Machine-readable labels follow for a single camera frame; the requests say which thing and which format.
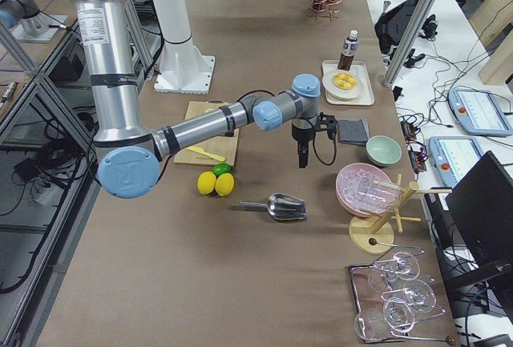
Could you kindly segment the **clear glass tumbler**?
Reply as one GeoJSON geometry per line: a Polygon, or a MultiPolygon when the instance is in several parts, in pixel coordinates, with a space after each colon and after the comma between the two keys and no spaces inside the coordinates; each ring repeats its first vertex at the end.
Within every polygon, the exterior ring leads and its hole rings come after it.
{"type": "Polygon", "coordinates": [[[383,341],[390,335],[382,312],[377,309],[361,310],[354,318],[353,327],[356,334],[366,342],[383,341]]]}

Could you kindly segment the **black monitor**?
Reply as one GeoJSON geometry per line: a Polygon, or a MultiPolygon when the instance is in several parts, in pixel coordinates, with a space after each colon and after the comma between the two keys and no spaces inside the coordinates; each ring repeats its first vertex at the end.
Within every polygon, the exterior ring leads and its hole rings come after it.
{"type": "Polygon", "coordinates": [[[512,178],[487,151],[446,198],[452,219],[478,264],[445,283],[447,291],[487,281],[512,311],[512,178]]]}

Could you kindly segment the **blue teach pendant far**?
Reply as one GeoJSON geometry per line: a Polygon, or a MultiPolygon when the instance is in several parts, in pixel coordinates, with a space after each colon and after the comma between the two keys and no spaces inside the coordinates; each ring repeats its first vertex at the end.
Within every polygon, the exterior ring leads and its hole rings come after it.
{"type": "Polygon", "coordinates": [[[454,117],[469,135],[512,136],[512,127],[489,91],[452,88],[448,103],[454,117]]]}

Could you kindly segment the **wooden cutting board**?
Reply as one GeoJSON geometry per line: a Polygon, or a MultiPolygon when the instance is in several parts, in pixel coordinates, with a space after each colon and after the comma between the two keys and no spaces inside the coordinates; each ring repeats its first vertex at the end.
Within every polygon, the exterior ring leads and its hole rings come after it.
{"type": "MultiPolygon", "coordinates": [[[[201,102],[190,101],[185,113],[185,119],[201,115],[205,112],[210,112],[222,103],[214,102],[201,102]]],[[[234,131],[233,137],[216,136],[214,138],[205,140],[198,143],[196,146],[202,148],[206,152],[217,155],[220,158],[224,157],[225,163],[233,166],[236,162],[236,151],[239,139],[239,129],[234,131]]],[[[176,164],[198,165],[198,166],[211,166],[219,163],[218,159],[213,159],[207,155],[184,149],[173,157],[173,162],[176,164]]]]}

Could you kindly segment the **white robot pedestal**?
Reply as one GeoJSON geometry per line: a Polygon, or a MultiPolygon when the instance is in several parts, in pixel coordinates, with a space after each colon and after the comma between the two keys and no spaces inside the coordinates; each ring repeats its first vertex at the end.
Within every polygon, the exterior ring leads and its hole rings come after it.
{"type": "Polygon", "coordinates": [[[201,54],[194,45],[185,0],[152,1],[164,38],[155,89],[207,94],[215,58],[201,54]]]}

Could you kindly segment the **cream plastic tray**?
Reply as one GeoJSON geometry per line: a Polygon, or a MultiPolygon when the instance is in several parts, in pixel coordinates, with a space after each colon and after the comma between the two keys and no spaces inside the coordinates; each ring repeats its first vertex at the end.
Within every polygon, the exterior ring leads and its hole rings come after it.
{"type": "Polygon", "coordinates": [[[322,63],[322,85],[328,103],[335,105],[372,106],[374,94],[363,61],[353,61],[348,71],[337,68],[338,61],[322,63]]]}

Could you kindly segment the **yellow plastic knife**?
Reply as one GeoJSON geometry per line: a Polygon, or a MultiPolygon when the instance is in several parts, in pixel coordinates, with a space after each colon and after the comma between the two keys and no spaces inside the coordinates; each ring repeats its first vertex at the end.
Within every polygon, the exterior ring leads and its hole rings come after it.
{"type": "Polygon", "coordinates": [[[219,162],[225,162],[226,161],[226,158],[224,156],[208,152],[208,151],[204,150],[202,147],[190,146],[190,147],[187,147],[187,150],[192,151],[192,152],[197,153],[197,154],[200,154],[200,155],[207,156],[208,158],[215,159],[215,160],[217,160],[219,162]]]}

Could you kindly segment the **yellow lemon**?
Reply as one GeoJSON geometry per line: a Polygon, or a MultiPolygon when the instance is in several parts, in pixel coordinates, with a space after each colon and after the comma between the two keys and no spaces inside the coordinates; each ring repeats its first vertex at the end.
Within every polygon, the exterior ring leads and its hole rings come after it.
{"type": "Polygon", "coordinates": [[[197,179],[197,190],[201,195],[211,194],[216,186],[217,176],[212,171],[202,172],[197,179]]]}
{"type": "Polygon", "coordinates": [[[224,173],[218,176],[215,184],[215,191],[218,196],[228,196],[235,187],[235,179],[231,173],[224,173]]]}

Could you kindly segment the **metal scoop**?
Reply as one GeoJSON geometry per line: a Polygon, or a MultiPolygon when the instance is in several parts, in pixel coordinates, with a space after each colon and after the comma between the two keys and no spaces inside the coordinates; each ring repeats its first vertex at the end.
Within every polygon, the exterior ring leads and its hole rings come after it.
{"type": "Polygon", "coordinates": [[[305,201],[283,193],[273,193],[265,202],[244,201],[240,206],[253,211],[267,212],[275,221],[305,220],[305,201]]]}

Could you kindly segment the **dark sauce bottle on tray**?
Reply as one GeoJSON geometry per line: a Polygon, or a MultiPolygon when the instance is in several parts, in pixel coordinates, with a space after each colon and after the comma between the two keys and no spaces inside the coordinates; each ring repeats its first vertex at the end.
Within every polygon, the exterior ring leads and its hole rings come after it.
{"type": "Polygon", "coordinates": [[[341,55],[337,64],[338,70],[348,71],[353,62],[356,50],[358,47],[358,31],[351,30],[349,35],[345,38],[341,55]]]}

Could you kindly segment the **aluminium frame post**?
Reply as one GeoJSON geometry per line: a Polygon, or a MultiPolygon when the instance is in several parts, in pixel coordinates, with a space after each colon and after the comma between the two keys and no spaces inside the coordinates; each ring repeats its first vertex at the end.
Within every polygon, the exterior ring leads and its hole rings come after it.
{"type": "Polygon", "coordinates": [[[394,57],[388,66],[387,72],[382,77],[382,85],[391,88],[398,77],[398,74],[403,66],[403,63],[413,46],[414,40],[418,36],[422,24],[428,16],[428,13],[433,6],[435,0],[419,0],[414,12],[406,26],[406,30],[400,40],[394,57]]]}

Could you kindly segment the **clear wine glass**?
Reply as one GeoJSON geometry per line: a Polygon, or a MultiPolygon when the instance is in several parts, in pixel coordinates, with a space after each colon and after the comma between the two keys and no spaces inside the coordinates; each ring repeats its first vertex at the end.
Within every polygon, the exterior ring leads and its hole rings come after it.
{"type": "Polygon", "coordinates": [[[384,303],[383,316],[394,331],[408,333],[414,327],[412,309],[405,301],[397,297],[392,297],[384,303]]]}
{"type": "Polygon", "coordinates": [[[433,289],[421,280],[407,281],[402,289],[402,294],[405,302],[420,313],[428,313],[436,305],[433,289]]]}
{"type": "Polygon", "coordinates": [[[388,283],[397,280],[415,280],[420,274],[417,258],[408,252],[396,252],[388,260],[374,261],[373,266],[388,283]]]}

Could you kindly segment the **grey folded cloth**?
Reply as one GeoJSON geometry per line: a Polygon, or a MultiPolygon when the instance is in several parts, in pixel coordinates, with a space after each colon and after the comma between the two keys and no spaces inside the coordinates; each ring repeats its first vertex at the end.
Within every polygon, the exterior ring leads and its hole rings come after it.
{"type": "Polygon", "coordinates": [[[337,134],[341,143],[365,146],[369,139],[368,123],[364,119],[340,119],[337,134]]]}

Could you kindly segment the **wooden mug tree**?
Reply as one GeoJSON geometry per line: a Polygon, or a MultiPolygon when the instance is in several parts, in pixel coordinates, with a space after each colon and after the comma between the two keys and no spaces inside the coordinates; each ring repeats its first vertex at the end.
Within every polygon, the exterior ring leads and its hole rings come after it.
{"type": "Polygon", "coordinates": [[[402,186],[402,175],[398,174],[395,183],[379,182],[382,186],[399,190],[398,200],[390,208],[386,208],[381,214],[370,212],[367,218],[356,216],[349,223],[349,236],[353,244],[363,252],[379,255],[388,252],[394,245],[394,230],[390,220],[397,222],[397,228],[403,233],[402,221],[419,222],[417,217],[407,217],[400,213],[400,208],[411,196],[423,193],[452,193],[451,188],[420,190],[417,182],[409,182],[402,186]]]}

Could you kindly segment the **green lime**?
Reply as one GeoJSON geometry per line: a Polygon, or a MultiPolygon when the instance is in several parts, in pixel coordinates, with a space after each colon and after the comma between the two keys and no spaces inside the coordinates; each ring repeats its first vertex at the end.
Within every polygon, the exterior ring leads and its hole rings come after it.
{"type": "Polygon", "coordinates": [[[212,173],[219,177],[223,174],[230,173],[232,171],[232,166],[227,163],[218,163],[212,167],[212,173]]]}

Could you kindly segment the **white plate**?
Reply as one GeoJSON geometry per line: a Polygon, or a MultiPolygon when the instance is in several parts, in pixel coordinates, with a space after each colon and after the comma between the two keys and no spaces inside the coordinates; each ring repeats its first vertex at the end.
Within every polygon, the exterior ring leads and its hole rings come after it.
{"type": "Polygon", "coordinates": [[[356,99],[363,92],[362,81],[349,71],[329,71],[323,75],[322,83],[327,92],[336,99],[356,99]]]}

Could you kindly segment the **blue teach pendant near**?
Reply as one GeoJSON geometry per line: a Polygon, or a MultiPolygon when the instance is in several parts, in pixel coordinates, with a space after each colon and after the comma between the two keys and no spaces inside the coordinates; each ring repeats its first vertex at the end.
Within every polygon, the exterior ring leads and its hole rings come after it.
{"type": "Polygon", "coordinates": [[[427,141],[430,186],[454,187],[492,147],[469,135],[438,135],[427,141]]]}

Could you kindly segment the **green bowl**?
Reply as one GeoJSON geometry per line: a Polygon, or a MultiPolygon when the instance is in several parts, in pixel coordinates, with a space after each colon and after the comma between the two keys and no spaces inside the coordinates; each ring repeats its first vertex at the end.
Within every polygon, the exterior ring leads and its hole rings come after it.
{"type": "Polygon", "coordinates": [[[366,154],[373,164],[388,167],[398,163],[402,158],[402,148],[394,139],[376,135],[368,139],[366,154]]]}

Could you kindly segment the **blue teach pendant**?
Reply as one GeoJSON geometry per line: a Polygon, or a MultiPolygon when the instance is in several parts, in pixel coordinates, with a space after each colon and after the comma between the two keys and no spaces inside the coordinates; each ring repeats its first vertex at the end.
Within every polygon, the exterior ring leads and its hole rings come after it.
{"type": "Polygon", "coordinates": [[[430,186],[454,187],[492,147],[469,135],[438,135],[427,141],[430,186]]]}
{"type": "Polygon", "coordinates": [[[512,127],[489,91],[452,88],[448,103],[454,117],[469,135],[512,136],[512,127]]]}

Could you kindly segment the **pink bowl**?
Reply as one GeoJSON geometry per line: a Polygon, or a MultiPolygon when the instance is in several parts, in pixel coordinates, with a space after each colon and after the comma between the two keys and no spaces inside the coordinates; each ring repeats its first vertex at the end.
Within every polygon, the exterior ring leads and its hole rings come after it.
{"type": "Polygon", "coordinates": [[[336,193],[340,204],[355,216],[381,214],[398,200],[399,190],[382,186],[390,183],[381,169],[367,163],[352,163],[342,168],[336,178],[336,193]]]}

